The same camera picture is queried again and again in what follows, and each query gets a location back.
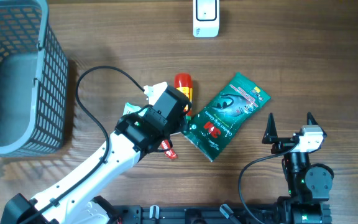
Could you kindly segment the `red sauce bottle green cap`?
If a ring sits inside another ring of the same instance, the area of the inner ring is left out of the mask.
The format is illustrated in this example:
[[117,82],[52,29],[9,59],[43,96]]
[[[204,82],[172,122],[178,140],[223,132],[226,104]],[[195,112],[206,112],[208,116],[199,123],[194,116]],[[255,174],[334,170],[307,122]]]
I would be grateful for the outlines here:
[[193,82],[189,73],[178,73],[175,76],[174,87],[182,92],[193,103]]

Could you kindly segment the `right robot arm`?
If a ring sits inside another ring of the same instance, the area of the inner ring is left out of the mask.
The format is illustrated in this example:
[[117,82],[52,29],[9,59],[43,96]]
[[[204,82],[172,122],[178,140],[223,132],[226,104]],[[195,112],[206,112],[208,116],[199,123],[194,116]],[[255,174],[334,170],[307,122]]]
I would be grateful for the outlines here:
[[276,223],[329,224],[333,221],[326,203],[333,186],[334,172],[327,165],[311,164],[309,155],[321,149],[326,132],[311,113],[306,124],[292,137],[280,138],[273,114],[269,114],[263,144],[271,144],[271,153],[282,156],[281,161],[288,185],[287,197],[279,197],[275,203]]

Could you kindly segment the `pale teal tissue packet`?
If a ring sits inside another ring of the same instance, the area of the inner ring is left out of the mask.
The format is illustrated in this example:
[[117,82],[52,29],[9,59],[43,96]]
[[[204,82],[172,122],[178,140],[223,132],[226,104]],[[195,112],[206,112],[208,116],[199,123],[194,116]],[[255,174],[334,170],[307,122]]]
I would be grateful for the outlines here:
[[140,106],[136,106],[136,105],[132,105],[130,103],[126,103],[125,106],[124,106],[123,115],[138,112],[140,109],[141,109]]

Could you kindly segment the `red Nescafe stick sachet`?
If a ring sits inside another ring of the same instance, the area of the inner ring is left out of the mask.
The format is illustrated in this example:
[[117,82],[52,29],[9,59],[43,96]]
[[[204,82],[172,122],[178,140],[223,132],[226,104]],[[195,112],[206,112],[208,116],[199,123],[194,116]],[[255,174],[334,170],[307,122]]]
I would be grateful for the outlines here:
[[165,155],[169,159],[174,160],[174,159],[178,158],[176,152],[172,148],[172,142],[170,140],[167,140],[167,139],[163,140],[161,142],[161,147],[162,147],[162,150],[164,151]]

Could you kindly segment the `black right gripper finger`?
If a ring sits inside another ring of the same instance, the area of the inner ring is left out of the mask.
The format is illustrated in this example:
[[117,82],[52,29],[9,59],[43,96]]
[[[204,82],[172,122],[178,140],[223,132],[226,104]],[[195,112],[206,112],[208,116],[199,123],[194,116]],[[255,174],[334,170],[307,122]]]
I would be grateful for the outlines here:
[[262,138],[262,144],[275,144],[278,142],[278,134],[273,113],[268,115],[267,127]]
[[317,123],[317,121],[315,120],[315,118],[313,117],[311,112],[308,112],[306,115],[306,122],[308,125],[317,125],[321,128],[322,132],[323,132],[323,136],[326,137],[327,134],[324,131],[324,129]]

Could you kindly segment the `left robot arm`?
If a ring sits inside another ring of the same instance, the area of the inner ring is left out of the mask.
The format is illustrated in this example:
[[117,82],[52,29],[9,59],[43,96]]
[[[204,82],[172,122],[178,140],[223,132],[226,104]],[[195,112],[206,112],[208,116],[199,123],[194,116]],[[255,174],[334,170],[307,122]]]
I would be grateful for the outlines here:
[[48,189],[8,201],[1,223],[109,223],[116,217],[94,201],[97,194],[186,124],[189,99],[166,83],[146,86],[149,104],[120,118],[106,142]]

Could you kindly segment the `green 3M gloves packet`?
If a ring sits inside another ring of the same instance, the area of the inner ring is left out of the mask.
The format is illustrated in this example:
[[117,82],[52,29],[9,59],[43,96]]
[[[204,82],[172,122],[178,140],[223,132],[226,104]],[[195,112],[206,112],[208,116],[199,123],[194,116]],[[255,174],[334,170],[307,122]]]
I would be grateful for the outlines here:
[[262,109],[270,95],[236,73],[232,80],[188,123],[184,136],[210,161],[231,142],[242,124]]

